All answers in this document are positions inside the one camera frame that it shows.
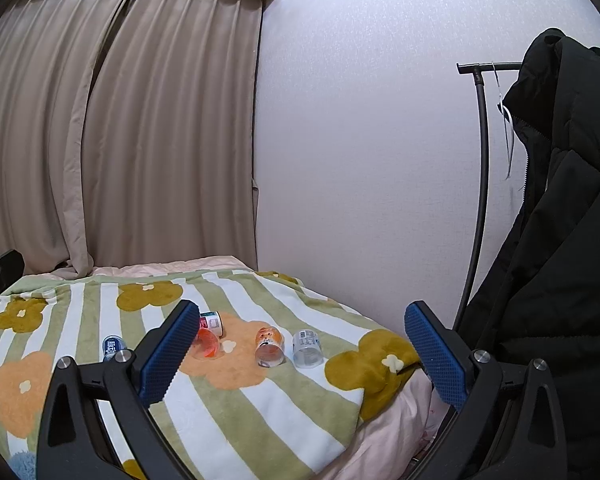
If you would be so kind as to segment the red-green label clear cup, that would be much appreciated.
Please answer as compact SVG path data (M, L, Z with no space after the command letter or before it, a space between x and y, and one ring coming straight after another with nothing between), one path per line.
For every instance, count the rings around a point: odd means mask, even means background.
M199 328L208 330L218 338L222 338L224 334L222 318L218 311L201 312L199 315Z

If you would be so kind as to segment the blue translucent cup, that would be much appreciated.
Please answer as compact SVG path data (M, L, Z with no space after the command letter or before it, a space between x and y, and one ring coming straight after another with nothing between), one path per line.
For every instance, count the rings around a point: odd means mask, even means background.
M126 349L126 343L120 336L108 335L102 340L102 360L107 362L124 349Z

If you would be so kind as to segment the orange translucent cup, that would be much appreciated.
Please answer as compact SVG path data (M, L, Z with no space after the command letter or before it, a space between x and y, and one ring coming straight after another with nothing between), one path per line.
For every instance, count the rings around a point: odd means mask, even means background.
M220 355L220 341L211 330L200 328L189 348L189 353L196 360L211 360Z

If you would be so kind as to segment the clear white-label cup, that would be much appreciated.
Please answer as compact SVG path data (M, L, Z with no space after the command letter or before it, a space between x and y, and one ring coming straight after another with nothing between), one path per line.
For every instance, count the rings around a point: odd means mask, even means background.
M317 333L309 328L299 330L292 338L292 357L294 365L311 368L323 363L324 356Z

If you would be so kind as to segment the orange cartoon print cup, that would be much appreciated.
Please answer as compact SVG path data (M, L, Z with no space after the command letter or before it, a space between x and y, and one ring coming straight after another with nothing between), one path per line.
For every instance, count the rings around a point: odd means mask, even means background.
M262 367L276 367L285 361L284 337L273 326L264 326L256 335L257 363Z

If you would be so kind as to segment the blue fluffy cloth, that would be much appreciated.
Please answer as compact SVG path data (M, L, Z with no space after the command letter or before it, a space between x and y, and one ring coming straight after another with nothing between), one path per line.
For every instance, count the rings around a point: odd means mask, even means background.
M8 460L9 467L19 480L36 479L36 456L32 452L18 452Z

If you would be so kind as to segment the black jacket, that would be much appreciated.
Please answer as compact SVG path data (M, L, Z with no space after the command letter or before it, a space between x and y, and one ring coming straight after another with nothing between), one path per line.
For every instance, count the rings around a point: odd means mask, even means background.
M569 477L600 479L600 48L547 29L504 105L527 152L524 201L456 328L501 362L547 362Z

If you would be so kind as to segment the beige curtain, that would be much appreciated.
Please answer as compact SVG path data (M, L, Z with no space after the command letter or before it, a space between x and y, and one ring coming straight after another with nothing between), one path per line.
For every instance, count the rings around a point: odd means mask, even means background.
M0 17L0 255L83 276L257 261L263 0L12 0Z

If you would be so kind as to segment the black clothes rack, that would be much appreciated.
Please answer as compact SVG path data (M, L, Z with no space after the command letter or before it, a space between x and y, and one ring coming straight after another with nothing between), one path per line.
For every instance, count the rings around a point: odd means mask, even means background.
M466 280L463 287L462 296L460 296L460 305L458 306L457 314L455 315L455 328L457 328L460 325L460 321L464 316L465 310L468 306L468 302L471 298L471 292L474 288L475 279L478 271L484 229L486 228L486 208L488 208L490 177L490 136L488 109L486 108L486 90L484 90L483 74L514 72L515 70L520 70L521 65L521 62L489 62L457 64L456 66L458 73L460 75L470 75L475 85L477 95L480 139L480 171L474 240L472 241Z

